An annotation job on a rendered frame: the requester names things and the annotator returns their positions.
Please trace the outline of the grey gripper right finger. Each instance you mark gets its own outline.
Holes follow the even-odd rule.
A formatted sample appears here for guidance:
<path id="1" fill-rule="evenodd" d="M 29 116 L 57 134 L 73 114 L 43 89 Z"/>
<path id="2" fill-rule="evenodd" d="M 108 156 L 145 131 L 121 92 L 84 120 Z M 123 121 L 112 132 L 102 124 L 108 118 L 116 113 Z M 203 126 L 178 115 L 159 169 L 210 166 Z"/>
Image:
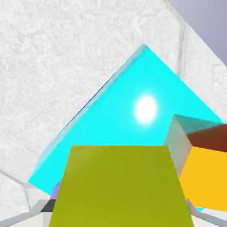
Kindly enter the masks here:
<path id="1" fill-rule="evenodd" d="M 202 219 L 219 227 L 227 227 L 226 220 L 220 219 L 218 217 L 206 213 L 198 212 L 197 209 L 192 205 L 192 203 L 189 200 L 186 200 L 186 202 L 192 216 L 195 216 L 199 219 Z"/>

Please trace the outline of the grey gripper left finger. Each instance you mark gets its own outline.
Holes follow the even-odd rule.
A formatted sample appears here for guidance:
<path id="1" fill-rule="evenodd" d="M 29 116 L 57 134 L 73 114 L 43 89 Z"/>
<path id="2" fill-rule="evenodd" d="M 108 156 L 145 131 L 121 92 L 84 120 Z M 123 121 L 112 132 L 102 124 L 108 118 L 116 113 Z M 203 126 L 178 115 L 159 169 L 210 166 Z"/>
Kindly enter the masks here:
<path id="1" fill-rule="evenodd" d="M 49 227 L 55 201 L 39 200 L 29 212 L 0 221 L 0 227 Z"/>

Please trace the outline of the small yellow-green cube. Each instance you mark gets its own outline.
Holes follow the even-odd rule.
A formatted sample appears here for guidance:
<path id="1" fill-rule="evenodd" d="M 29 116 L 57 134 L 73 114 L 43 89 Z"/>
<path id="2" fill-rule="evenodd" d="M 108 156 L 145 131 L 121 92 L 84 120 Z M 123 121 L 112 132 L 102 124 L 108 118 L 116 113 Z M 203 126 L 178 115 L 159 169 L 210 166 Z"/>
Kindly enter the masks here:
<path id="1" fill-rule="evenodd" d="M 49 227 L 194 227 L 167 146 L 73 145 Z"/>

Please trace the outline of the small orange cube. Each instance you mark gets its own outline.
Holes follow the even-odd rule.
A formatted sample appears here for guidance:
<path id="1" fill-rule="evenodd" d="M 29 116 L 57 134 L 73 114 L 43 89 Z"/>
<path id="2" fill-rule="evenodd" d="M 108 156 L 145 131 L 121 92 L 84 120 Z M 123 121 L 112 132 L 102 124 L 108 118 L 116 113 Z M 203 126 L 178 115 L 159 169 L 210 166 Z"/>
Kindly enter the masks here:
<path id="1" fill-rule="evenodd" d="M 227 124 L 175 114 L 164 144 L 185 198 L 227 211 Z"/>

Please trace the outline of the large cyan box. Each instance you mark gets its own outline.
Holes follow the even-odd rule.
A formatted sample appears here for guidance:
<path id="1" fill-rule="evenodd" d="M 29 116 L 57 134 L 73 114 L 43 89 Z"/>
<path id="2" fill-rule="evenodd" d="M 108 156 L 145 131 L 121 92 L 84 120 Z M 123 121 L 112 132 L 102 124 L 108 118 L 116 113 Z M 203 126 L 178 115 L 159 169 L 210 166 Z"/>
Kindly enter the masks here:
<path id="1" fill-rule="evenodd" d="M 143 44 L 44 149 L 28 181 L 51 194 L 72 145 L 163 145 L 174 114 L 221 122 Z"/>

